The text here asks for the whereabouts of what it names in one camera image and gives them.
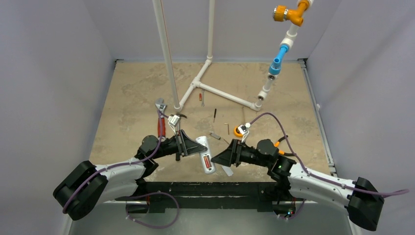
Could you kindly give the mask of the white battery cover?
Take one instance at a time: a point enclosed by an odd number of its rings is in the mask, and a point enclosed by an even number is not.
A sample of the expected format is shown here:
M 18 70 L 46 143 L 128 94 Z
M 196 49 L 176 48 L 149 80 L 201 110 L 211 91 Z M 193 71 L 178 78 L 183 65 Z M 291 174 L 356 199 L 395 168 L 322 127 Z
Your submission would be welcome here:
M 228 177 L 231 177 L 233 175 L 233 171 L 230 167 L 222 166 L 222 169 Z

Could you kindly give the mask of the white remote control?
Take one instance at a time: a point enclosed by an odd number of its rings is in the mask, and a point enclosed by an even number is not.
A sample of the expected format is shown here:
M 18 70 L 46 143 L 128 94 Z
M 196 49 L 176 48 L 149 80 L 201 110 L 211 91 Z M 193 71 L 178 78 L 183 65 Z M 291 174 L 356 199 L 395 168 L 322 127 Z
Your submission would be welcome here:
M 211 154 L 211 150 L 210 150 L 210 146 L 209 146 L 207 137 L 206 136 L 197 137 L 196 142 L 201 144 L 202 146 L 204 146 L 206 148 L 206 150 L 199 153 L 204 173 L 205 174 L 215 173 L 216 172 L 216 167 L 215 167 L 215 164 L 211 161 L 212 154 Z M 206 169 L 205 162 L 204 162 L 204 159 L 203 159 L 203 156 L 205 156 L 205 155 L 209 155 L 210 162 L 211 162 L 211 165 L 212 165 L 212 170 L 211 171 Z

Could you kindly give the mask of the red battery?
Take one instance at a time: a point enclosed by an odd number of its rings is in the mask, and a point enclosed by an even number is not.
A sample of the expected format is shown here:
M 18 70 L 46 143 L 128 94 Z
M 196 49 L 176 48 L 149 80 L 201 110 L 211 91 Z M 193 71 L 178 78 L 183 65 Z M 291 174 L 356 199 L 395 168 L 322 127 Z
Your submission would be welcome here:
M 211 171 L 212 170 L 212 165 L 211 165 L 211 162 L 210 162 L 209 155 L 203 156 L 203 159 L 204 159 L 204 162 L 205 162 L 206 169 Z

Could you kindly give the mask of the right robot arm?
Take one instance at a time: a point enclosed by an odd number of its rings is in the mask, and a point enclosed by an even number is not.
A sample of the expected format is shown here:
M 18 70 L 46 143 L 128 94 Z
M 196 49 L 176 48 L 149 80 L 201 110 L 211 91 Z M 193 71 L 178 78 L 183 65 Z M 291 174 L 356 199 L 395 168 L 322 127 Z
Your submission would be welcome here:
M 270 139 L 259 141 L 256 147 L 233 139 L 211 161 L 227 167 L 241 163 L 266 167 L 267 174 L 277 182 L 278 198 L 292 196 L 332 206 L 357 226 L 368 231 L 377 229 L 384 198 L 369 180 L 359 177 L 353 181 L 303 169 L 299 162 L 283 156 Z

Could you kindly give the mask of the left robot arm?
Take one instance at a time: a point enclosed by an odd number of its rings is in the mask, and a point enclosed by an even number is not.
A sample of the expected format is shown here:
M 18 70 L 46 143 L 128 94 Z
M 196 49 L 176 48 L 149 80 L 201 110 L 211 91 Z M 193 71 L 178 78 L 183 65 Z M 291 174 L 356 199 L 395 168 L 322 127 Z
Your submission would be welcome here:
M 208 151 L 206 137 L 192 140 L 184 130 L 161 141 L 146 136 L 136 155 L 115 164 L 81 162 L 53 191 L 53 197 L 62 206 L 63 213 L 72 220 L 89 214 L 96 205 L 122 197 L 140 200 L 146 194 L 145 185 L 137 182 L 152 174 L 158 167 L 155 159 L 177 155 L 202 155 Z

